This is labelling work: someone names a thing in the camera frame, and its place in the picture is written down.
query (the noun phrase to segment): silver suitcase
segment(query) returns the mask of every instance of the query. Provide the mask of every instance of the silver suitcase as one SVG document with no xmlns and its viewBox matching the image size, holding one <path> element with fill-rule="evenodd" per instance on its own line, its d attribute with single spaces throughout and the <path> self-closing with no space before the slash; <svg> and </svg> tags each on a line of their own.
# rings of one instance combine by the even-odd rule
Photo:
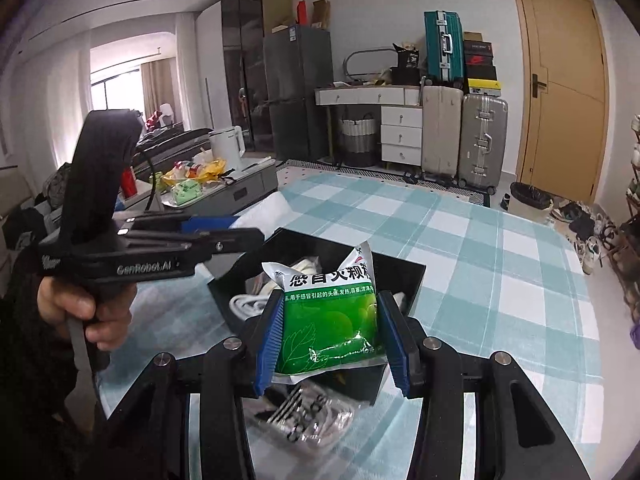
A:
<svg viewBox="0 0 640 480">
<path fill-rule="evenodd" d="M 462 90 L 422 88 L 422 170 L 455 176 L 460 149 Z"/>
<path fill-rule="evenodd" d="M 469 94 L 462 105 L 460 187 L 471 184 L 495 193 L 502 173 L 507 137 L 507 103 L 488 95 Z"/>
</svg>

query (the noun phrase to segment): open storage box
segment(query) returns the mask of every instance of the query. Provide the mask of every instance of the open storage box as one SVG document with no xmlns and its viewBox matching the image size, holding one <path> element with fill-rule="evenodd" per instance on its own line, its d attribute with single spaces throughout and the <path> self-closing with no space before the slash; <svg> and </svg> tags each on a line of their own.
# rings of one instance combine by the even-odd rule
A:
<svg viewBox="0 0 640 480">
<path fill-rule="evenodd" d="M 321 272 L 327 273 L 336 270 L 352 249 L 351 246 L 281 228 L 260 248 L 243 254 L 224 276 L 209 282 L 209 290 L 231 331 L 239 333 L 244 322 L 231 312 L 229 301 L 236 294 L 245 293 L 245 281 L 262 272 L 263 262 L 290 266 L 305 256 L 318 256 Z M 409 314 L 420 289 L 425 266 L 373 253 L 373 270 L 377 290 L 406 294 L 406 309 L 402 313 Z M 387 367 L 378 365 L 336 370 L 312 379 L 352 399 L 373 404 Z"/>
</svg>

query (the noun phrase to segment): wooden door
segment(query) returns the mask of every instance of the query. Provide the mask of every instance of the wooden door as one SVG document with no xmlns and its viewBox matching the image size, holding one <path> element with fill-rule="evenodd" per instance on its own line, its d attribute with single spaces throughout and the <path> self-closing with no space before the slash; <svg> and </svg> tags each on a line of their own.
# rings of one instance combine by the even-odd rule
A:
<svg viewBox="0 0 640 480">
<path fill-rule="evenodd" d="M 593 2 L 522 0 L 521 11 L 529 51 L 529 117 L 524 156 L 520 145 L 520 179 L 592 202 L 604 152 L 608 91 Z"/>
</svg>

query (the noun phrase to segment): window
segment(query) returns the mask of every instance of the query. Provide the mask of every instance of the window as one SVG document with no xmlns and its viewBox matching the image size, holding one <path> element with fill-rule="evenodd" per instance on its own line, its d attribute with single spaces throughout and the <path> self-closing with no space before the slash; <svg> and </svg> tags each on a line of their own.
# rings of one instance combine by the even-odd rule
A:
<svg viewBox="0 0 640 480">
<path fill-rule="evenodd" d="M 118 110 L 130 108 L 145 114 L 145 98 L 142 91 L 142 74 L 137 68 L 91 85 L 94 110 Z"/>
</svg>

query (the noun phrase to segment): desk leg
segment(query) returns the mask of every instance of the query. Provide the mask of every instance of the desk leg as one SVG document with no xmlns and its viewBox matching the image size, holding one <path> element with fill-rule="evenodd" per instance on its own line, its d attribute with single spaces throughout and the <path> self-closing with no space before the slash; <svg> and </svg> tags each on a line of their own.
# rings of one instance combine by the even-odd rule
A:
<svg viewBox="0 0 640 480">
<path fill-rule="evenodd" d="M 326 132 L 329 135 L 329 157 L 331 158 L 331 162 L 335 162 L 334 160 L 334 130 L 332 129 L 331 124 L 331 107 L 325 106 L 326 108 Z"/>
</svg>

